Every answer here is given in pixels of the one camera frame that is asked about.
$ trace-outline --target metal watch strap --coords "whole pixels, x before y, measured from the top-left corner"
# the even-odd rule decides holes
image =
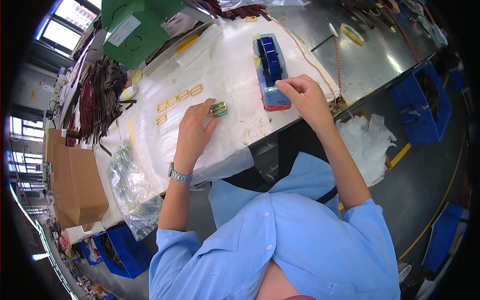
[[[186,175],[182,175],[180,173],[177,173],[173,169],[173,162],[171,162],[170,163],[170,169],[168,170],[168,177],[172,178],[173,180],[175,180],[176,182],[179,182],[179,183],[190,183],[190,181],[192,181],[193,174],[191,174],[189,176],[186,176]]]

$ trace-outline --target factory floor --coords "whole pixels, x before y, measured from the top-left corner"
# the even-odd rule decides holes
[[[445,89],[452,105],[452,114],[442,141],[436,144],[409,148],[402,124],[386,91],[351,110],[352,114],[364,109],[368,115],[375,113],[384,116],[385,125],[397,137],[396,147],[387,150],[393,167],[384,180],[371,189],[371,194],[383,208],[397,258],[402,257],[403,261],[410,264],[421,263],[430,237],[430,229],[426,228],[442,205],[456,199],[465,175],[468,113],[463,96],[450,83]],[[277,147],[273,147],[254,159],[257,169],[266,180],[270,178],[268,175],[275,175],[277,153]],[[210,184],[200,188],[204,190],[191,192],[190,195],[188,230],[195,230],[200,241],[203,241],[216,227],[208,201]],[[152,255],[157,251],[155,239],[155,232],[152,232],[143,240]],[[148,272],[128,280],[112,275],[105,264],[95,267],[80,264],[79,268],[118,298],[148,299]]]

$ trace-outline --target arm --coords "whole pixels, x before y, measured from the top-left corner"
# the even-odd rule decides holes
[[[279,80],[276,86],[292,101],[317,134],[332,167],[338,195],[345,210],[370,199],[370,191],[335,128],[332,114],[318,83],[303,74]]]
[[[219,119],[210,121],[205,129],[203,124],[214,101],[210,98],[204,103],[189,107],[180,122],[173,168],[182,175],[192,174],[195,163],[212,137]],[[158,219],[159,229],[187,230],[189,194],[188,183],[179,183],[170,179]]]

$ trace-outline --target green machine cover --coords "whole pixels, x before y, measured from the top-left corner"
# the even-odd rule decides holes
[[[103,0],[104,54],[135,69],[170,39],[160,25],[185,6],[181,0]]]

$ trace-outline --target woman's left hand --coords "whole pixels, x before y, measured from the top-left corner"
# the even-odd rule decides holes
[[[189,176],[195,164],[210,141],[219,118],[211,120],[204,129],[205,117],[215,99],[209,98],[204,103],[190,106],[180,122],[177,151],[173,157],[173,169]]]

